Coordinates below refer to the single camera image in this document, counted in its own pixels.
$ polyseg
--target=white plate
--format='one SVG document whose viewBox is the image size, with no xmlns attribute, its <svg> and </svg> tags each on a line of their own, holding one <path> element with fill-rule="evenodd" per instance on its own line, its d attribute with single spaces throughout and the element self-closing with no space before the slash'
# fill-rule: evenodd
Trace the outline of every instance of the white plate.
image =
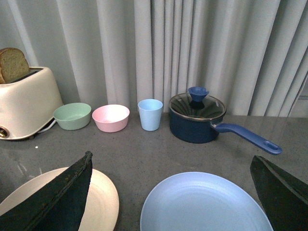
<svg viewBox="0 0 308 231">
<path fill-rule="evenodd" d="M 23 202 L 66 169 L 46 172 L 20 186 L 0 204 L 0 215 Z M 115 185 L 105 174 L 93 169 L 79 231 L 113 231 L 118 212 L 119 197 Z"/>
<path fill-rule="evenodd" d="M 141 231 L 273 231 L 261 207 L 234 183 L 204 172 L 171 176 L 150 192 Z"/>
</svg>

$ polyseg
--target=plate rim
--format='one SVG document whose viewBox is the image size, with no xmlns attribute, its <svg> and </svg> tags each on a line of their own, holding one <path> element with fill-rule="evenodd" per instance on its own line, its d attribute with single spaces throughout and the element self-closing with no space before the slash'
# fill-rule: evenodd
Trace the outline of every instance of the plate rim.
<svg viewBox="0 0 308 231">
<path fill-rule="evenodd" d="M 174 174 L 172 176 L 169 176 L 167 178 L 165 178 L 164 180 L 160 181 L 157 185 L 154 186 L 154 188 L 150 191 L 150 193 L 148 194 L 148 196 L 146 197 L 144 203 L 143 203 L 143 206 L 142 206 L 142 210 L 141 210 L 141 215 L 140 215 L 140 231 L 143 231 L 142 229 L 142 215 L 144 214 L 144 207 L 147 203 L 147 201 L 149 200 L 149 198 L 151 197 L 151 195 L 157 190 L 158 187 L 160 187 L 165 181 L 167 180 L 170 180 L 171 178 L 173 177 L 176 177 L 176 176 L 179 176 L 179 175 L 189 175 L 189 174 L 200 174 L 200 175 L 206 175 L 206 176 L 212 176 L 214 178 L 218 178 L 224 182 L 227 182 L 229 184 L 232 185 L 232 187 L 234 187 L 235 189 L 241 191 L 242 193 L 244 193 L 248 199 L 250 199 L 256 206 L 257 208 L 263 213 L 264 217 L 266 218 L 268 224 L 269 224 L 269 227 L 271 228 L 271 231 L 273 231 L 273 227 L 266 215 L 266 213 L 264 212 L 264 210 L 261 208 L 261 206 L 255 201 L 254 198 L 252 198 L 251 195 L 249 195 L 244 189 L 242 189 L 240 186 L 238 186 L 237 184 L 233 183 L 232 181 L 226 179 L 226 178 L 223 178 L 221 176 L 218 176 L 218 175 L 215 175 L 215 174 L 212 174 L 212 173 L 207 173 L 207 172 L 200 172 L 200 171 L 187 171 L 187 172 L 181 172 L 181 173 L 177 173 L 177 174 Z"/>
<path fill-rule="evenodd" d="M 39 178 L 41 178 L 41 177 L 43 177 L 43 176 L 46 176 L 46 175 L 49 175 L 49 174 L 54 174 L 54 177 L 57 177 L 58 175 L 60 175 L 62 172 L 64 172 L 64 171 L 65 171 L 66 169 L 68 169 L 68 168 L 69 168 L 69 167 L 62 167 L 62 168 L 53 169 L 53 170 L 51 170 L 51 171 L 45 172 L 45 173 L 43 173 L 43 174 L 40 174 L 40 175 L 34 177 L 33 179 L 27 181 L 26 183 L 22 184 L 22 185 L 19 186 L 17 189 L 15 189 L 12 193 L 10 193 L 10 195 L 8 195 L 8 196 L 0 203 L 0 207 L 6 206 L 7 201 L 11 199 L 11 197 L 16 193 L 16 191 L 19 191 L 19 190 L 21 190 L 23 187 L 25 187 L 25 186 L 31 184 L 32 181 L 38 180 Z M 114 189 L 113 196 L 115 197 L 115 200 L 116 200 L 116 202 L 115 202 L 115 203 L 116 203 L 116 211 L 115 211 L 115 213 L 114 213 L 114 216 L 116 217 L 116 219 L 111 221 L 111 223 L 113 224 L 113 225 L 112 225 L 112 226 L 113 226 L 113 229 L 112 229 L 111 231 L 113 231 L 114 228 L 115 228 L 115 226 L 116 226 L 116 223 L 117 223 L 117 220 L 118 220 L 118 215 L 119 215 L 119 195 L 118 195 L 116 186 L 115 186 L 115 184 L 112 182 L 112 180 L 111 180 L 107 175 L 105 175 L 104 173 L 102 173 L 102 172 L 99 171 L 99 170 L 96 170 L 96 169 L 93 168 L 93 169 L 92 169 L 92 176 L 93 176 L 93 175 L 94 175 L 94 176 L 97 176 L 97 175 L 103 176 L 103 178 L 105 178 L 106 181 L 108 181 L 108 182 L 110 183 L 110 186 L 112 186 L 112 188 Z"/>
</svg>

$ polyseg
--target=blue handle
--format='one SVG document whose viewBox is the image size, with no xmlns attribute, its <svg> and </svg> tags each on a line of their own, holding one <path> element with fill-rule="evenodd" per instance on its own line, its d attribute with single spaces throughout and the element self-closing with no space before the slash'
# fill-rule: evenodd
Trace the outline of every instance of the blue handle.
<svg viewBox="0 0 308 231">
<path fill-rule="evenodd" d="M 215 129 L 217 132 L 233 132 L 236 135 L 244 138 L 245 140 L 253 143 L 255 146 L 263 149 L 265 152 L 268 152 L 272 155 L 278 155 L 282 152 L 282 148 L 278 145 L 258 136 L 257 134 L 243 128 L 242 126 L 236 124 L 211 124 L 211 127 Z"/>
</svg>

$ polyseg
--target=pink bowl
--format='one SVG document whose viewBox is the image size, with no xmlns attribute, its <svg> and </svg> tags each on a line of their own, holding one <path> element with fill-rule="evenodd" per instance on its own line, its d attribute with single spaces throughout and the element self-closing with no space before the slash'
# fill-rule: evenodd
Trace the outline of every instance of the pink bowl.
<svg viewBox="0 0 308 231">
<path fill-rule="evenodd" d="M 118 104 L 110 104 L 97 108 L 93 114 L 96 126 L 104 132 L 117 132 L 126 127 L 129 109 Z"/>
</svg>

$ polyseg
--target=blue cup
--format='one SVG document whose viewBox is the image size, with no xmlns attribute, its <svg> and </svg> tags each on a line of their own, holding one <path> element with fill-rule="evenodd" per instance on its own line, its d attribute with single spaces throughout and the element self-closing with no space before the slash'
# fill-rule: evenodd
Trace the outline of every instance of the blue cup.
<svg viewBox="0 0 308 231">
<path fill-rule="evenodd" d="M 159 128 L 163 111 L 163 103 L 159 100 L 147 99 L 138 103 L 141 126 L 146 131 L 155 131 Z"/>
</svg>

